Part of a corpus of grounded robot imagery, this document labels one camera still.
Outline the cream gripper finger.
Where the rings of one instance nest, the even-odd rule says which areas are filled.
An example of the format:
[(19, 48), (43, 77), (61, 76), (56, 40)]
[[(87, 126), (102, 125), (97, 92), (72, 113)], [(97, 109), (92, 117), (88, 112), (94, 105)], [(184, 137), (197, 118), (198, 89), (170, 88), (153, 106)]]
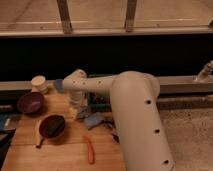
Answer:
[(70, 115), (71, 119), (75, 120), (76, 117), (77, 117), (77, 109), (70, 107), (69, 108), (69, 115)]

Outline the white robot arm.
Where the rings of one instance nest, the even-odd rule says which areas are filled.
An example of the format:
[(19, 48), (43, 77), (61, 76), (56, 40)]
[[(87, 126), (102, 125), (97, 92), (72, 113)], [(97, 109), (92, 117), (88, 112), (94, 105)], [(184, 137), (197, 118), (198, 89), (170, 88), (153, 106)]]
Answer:
[(176, 171), (157, 109), (160, 84), (151, 74), (126, 71), (88, 78), (76, 70), (63, 80), (69, 102), (81, 106), (85, 92), (108, 93), (126, 171)]

